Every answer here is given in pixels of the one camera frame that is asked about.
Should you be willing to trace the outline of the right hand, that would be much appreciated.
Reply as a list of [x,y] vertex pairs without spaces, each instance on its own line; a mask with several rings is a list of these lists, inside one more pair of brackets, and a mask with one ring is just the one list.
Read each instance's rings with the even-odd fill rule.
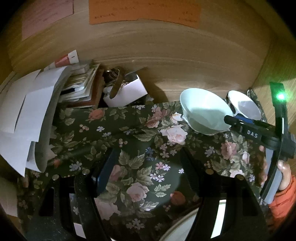
[[[265,172],[266,168],[267,168],[267,161],[266,161],[266,158],[264,158],[263,164],[262,164],[262,171],[260,172],[260,175],[259,175],[259,183],[261,186],[263,186],[263,184],[265,183],[268,177],[267,173]],[[279,184],[278,191],[283,191],[288,187],[288,185],[291,182],[292,172],[291,172],[289,163],[283,160],[278,161],[277,168],[282,173],[282,179]]]

